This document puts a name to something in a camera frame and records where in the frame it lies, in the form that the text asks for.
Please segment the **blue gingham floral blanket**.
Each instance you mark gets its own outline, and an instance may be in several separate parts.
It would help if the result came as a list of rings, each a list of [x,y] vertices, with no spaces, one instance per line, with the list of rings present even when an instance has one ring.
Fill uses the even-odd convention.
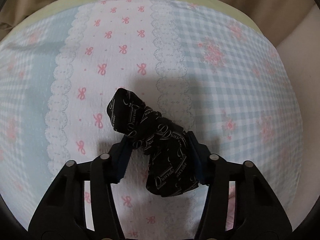
[[[156,46],[136,38],[68,47],[1,47],[1,196],[25,239],[98,239],[91,162],[129,145],[106,112],[119,88],[194,133],[225,161],[221,239],[289,239],[303,139],[298,101],[274,46],[216,39]],[[161,197],[146,189],[149,156],[132,149],[111,184],[125,239],[195,239],[208,186]]]

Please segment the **black scrunchie with script print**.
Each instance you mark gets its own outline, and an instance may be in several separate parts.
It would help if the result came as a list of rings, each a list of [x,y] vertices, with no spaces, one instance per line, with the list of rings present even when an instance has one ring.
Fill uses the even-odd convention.
[[[146,189],[150,193],[173,197],[198,188],[200,162],[183,127],[124,88],[117,89],[106,112],[113,129],[132,149],[149,156]]]

